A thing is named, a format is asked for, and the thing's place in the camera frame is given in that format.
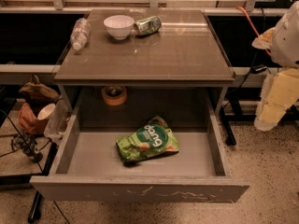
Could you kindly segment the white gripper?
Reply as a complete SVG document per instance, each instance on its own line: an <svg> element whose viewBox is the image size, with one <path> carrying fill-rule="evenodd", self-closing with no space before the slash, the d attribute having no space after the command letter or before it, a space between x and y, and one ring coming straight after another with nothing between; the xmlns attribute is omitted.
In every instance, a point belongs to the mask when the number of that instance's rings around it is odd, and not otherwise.
<svg viewBox="0 0 299 224"><path fill-rule="evenodd" d="M276 75L267 75L257 105L254 126L270 131L278 125L286 111L299 99L299 1L295 2L277 25L256 37L252 46L271 49L274 63L283 67Z"/></svg>

